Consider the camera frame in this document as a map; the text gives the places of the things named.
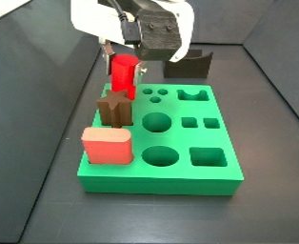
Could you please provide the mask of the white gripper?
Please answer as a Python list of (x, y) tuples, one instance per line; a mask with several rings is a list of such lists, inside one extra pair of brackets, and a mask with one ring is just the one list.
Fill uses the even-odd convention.
[[(112, 74), (112, 60), (116, 55), (110, 41), (133, 49), (141, 42), (137, 21), (137, 12), (141, 9), (166, 10), (176, 16), (181, 46), (166, 61), (177, 62), (188, 52), (194, 23), (194, 11), (186, 0), (70, 0), (72, 25), (80, 31), (98, 37), (108, 75)], [(121, 12), (138, 32), (134, 43), (124, 40)], [(148, 71), (145, 65), (145, 62), (140, 62), (134, 67), (134, 85), (141, 83), (142, 76)]]

